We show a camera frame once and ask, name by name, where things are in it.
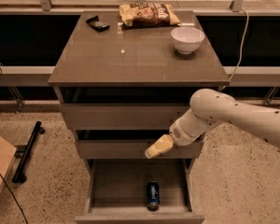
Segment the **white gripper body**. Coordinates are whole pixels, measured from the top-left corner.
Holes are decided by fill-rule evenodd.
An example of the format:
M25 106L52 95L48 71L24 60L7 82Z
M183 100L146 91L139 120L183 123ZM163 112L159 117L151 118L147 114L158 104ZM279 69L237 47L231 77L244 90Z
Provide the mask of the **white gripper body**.
M201 119L191 109L178 118L169 129L169 134L178 146L195 142L202 134L218 126L219 121Z

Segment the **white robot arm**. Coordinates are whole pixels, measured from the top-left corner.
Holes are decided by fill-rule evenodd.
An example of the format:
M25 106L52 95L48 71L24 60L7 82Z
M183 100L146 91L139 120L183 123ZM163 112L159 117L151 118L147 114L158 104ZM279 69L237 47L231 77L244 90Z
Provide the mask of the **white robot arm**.
M146 151L148 159L177 146L192 144L198 137L226 122L280 149L280 109L249 105L236 101L228 94L210 89L193 93L189 110Z

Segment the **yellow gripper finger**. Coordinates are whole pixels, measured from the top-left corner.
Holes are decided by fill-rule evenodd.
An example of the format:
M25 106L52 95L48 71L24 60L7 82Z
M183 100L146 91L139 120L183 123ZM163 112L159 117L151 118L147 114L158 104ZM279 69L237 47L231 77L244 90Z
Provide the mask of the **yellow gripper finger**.
M174 141L169 134L161 136L154 144L146 149L145 155L148 159L159 156L162 153L168 152L174 146Z

